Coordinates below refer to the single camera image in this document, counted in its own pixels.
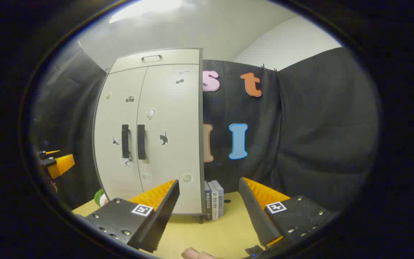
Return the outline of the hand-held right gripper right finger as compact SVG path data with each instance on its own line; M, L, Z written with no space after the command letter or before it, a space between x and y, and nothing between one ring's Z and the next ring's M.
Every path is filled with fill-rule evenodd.
M333 219L333 213L311 199L286 196L242 177L239 193L258 240L267 250L287 249L309 238Z

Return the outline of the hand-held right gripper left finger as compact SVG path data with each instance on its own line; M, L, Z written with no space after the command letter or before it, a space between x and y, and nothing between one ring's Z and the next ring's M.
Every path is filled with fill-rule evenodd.
M154 252L180 195L173 179L134 198L114 198L87 216L82 223L122 246Z

